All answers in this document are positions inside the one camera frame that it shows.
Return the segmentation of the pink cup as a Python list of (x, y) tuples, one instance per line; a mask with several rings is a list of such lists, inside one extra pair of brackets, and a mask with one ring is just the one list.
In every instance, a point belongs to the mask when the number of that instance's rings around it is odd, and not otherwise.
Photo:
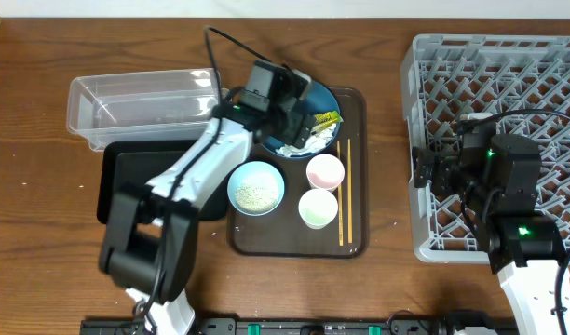
[(310, 159), (305, 174), (310, 186), (333, 192), (345, 177), (343, 163), (335, 155), (318, 154)]

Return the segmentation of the green cup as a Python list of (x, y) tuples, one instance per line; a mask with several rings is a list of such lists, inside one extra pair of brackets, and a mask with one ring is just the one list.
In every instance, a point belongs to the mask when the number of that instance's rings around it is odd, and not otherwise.
[(305, 192), (300, 198), (298, 212), (309, 228), (319, 230), (336, 218), (338, 201), (329, 191), (312, 189)]

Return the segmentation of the yellow snack wrapper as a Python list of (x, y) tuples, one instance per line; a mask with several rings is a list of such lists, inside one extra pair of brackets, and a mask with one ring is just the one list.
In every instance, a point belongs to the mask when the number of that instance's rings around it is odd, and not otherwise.
[(342, 121), (342, 117), (337, 111), (330, 111), (323, 114), (315, 114), (314, 121), (315, 124), (311, 129), (311, 133), (318, 134), (332, 125), (339, 124)]

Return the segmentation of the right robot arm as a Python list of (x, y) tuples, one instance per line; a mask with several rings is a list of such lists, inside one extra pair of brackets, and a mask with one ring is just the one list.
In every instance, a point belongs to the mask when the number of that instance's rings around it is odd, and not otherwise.
[(414, 188), (456, 195), (521, 334), (570, 334), (570, 247), (536, 211), (542, 158), (535, 141), (467, 122), (449, 154), (412, 149)]

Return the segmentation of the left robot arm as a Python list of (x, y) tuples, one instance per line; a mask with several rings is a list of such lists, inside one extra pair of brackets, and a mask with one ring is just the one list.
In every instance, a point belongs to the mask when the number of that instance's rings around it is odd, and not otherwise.
[(134, 319), (155, 334), (186, 334), (195, 312), (184, 288), (196, 262), (199, 212), (254, 143), (309, 135), (299, 106), (314, 86), (248, 84), (240, 101), (222, 100), (203, 135), (170, 168), (113, 196), (99, 267), (136, 301)]

